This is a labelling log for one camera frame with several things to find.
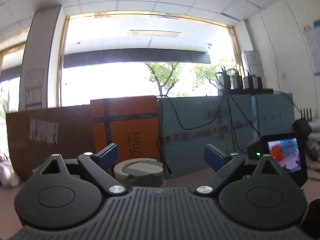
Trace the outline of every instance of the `tree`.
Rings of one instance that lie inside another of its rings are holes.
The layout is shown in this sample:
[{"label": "tree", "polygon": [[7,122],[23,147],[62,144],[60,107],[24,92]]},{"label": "tree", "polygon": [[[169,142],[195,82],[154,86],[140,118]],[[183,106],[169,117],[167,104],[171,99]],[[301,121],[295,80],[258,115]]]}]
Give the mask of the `tree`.
[{"label": "tree", "polygon": [[231,57],[221,57],[213,64],[196,64],[193,71],[196,74],[196,80],[194,81],[194,88],[199,85],[204,85],[206,81],[210,84],[217,85],[217,74],[221,72],[222,68],[226,70],[230,68],[236,68],[236,60],[234,56]]},{"label": "tree", "polygon": [[189,97],[189,95],[187,92],[182,92],[182,93],[178,92],[178,93],[176,93],[176,97],[177,98]]},{"label": "tree", "polygon": [[179,82],[178,77],[182,70],[180,63],[147,62],[145,64],[147,65],[150,74],[148,80],[157,83],[161,98],[163,98],[164,95],[167,96],[174,85]]}]

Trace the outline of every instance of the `plastic bag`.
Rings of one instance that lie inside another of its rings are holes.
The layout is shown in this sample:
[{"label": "plastic bag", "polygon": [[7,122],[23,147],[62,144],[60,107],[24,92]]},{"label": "plastic bag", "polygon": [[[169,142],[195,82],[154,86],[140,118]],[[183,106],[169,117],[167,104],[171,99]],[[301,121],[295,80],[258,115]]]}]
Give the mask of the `plastic bag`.
[{"label": "plastic bag", "polygon": [[10,160],[0,162],[0,182],[3,187],[17,187],[20,179],[12,168]]}]

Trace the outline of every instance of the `ceiling light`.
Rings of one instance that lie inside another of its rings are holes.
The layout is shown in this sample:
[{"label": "ceiling light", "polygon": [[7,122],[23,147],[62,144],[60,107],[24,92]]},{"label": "ceiling light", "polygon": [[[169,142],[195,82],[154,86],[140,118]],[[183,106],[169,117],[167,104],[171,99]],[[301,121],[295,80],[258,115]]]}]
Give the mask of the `ceiling light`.
[{"label": "ceiling light", "polygon": [[145,30],[130,30],[129,37],[161,37],[161,38],[176,38],[179,32],[166,31],[145,31]]}]

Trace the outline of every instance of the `white column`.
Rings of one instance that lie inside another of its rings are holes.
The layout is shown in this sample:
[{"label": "white column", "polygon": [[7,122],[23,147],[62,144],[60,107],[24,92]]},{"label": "white column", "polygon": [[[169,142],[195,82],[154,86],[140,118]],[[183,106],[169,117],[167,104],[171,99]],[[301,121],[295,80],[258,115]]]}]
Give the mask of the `white column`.
[{"label": "white column", "polygon": [[57,73],[65,13],[61,6],[37,11],[22,60],[19,111],[57,106]]}]

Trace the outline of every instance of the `silver screw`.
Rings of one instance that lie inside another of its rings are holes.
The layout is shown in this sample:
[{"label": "silver screw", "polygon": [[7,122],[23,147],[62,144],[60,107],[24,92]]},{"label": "silver screw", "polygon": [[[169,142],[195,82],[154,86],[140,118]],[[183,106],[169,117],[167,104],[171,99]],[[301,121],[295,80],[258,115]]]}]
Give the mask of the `silver screw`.
[{"label": "silver screw", "polygon": [[207,185],[202,185],[196,188],[196,191],[201,194],[209,194],[213,191],[212,187]]},{"label": "silver screw", "polygon": [[125,192],[125,187],[121,185],[113,185],[109,188],[109,191],[113,194],[121,194]]}]

